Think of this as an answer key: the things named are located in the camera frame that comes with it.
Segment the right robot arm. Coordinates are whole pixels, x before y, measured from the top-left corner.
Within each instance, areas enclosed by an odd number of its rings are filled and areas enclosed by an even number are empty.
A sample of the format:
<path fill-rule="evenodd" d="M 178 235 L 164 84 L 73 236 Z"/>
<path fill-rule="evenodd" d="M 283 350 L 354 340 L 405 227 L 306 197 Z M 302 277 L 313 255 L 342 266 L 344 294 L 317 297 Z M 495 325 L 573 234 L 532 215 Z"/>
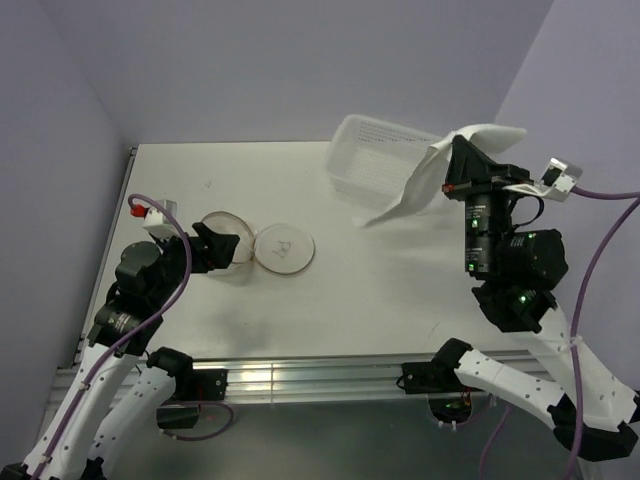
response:
<path fill-rule="evenodd" d="M 629 456 L 638 437 L 639 394 L 620 382 L 569 328 L 553 290 L 567 273 L 562 235 L 515 224 L 524 197 L 564 200 L 580 168 L 552 159 L 539 181 L 500 164 L 462 136 L 452 141 L 443 193 L 465 207 L 465 269 L 485 318 L 544 367 L 540 379 L 452 338 L 427 362 L 408 362 L 397 384 L 408 394 L 467 389 L 496 395 L 538 418 L 581 459 Z"/>

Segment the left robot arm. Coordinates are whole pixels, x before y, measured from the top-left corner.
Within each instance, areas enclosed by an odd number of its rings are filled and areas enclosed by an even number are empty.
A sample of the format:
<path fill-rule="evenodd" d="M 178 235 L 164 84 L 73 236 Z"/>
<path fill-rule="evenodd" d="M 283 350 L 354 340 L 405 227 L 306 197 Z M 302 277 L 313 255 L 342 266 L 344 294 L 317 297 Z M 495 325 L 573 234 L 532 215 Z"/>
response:
<path fill-rule="evenodd" d="M 106 479 L 135 431 L 164 402 L 183 399 L 195 386 L 193 360 L 162 347 L 153 352 L 131 390 L 117 391 L 143 355 L 187 274 L 228 267 L 240 242 L 197 222 L 195 236 L 152 238 L 129 245 L 116 280 L 98 310 L 80 367 L 54 420 L 4 479 Z"/>

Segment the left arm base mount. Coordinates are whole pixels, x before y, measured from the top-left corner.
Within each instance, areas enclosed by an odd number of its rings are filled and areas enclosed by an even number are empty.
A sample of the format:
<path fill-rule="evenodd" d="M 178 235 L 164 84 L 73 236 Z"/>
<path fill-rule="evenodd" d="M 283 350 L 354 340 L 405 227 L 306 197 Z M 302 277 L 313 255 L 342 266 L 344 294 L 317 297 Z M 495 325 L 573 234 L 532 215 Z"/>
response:
<path fill-rule="evenodd" d="M 224 403 L 228 371 L 194 370 L 183 386 L 156 411 L 156 424 L 165 435 L 182 441 L 203 441 L 226 432 L 235 420 Z"/>

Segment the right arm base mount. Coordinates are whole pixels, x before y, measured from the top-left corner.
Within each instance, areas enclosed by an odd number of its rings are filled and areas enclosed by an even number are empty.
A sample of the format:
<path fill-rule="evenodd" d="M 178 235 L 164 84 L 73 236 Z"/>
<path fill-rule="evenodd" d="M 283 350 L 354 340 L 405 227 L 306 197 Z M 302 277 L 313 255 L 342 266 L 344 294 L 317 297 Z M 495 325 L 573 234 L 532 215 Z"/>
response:
<path fill-rule="evenodd" d="M 426 395 L 436 424 L 457 426 L 471 418 L 471 389 L 431 361 L 405 362 L 396 387 L 406 395 Z"/>

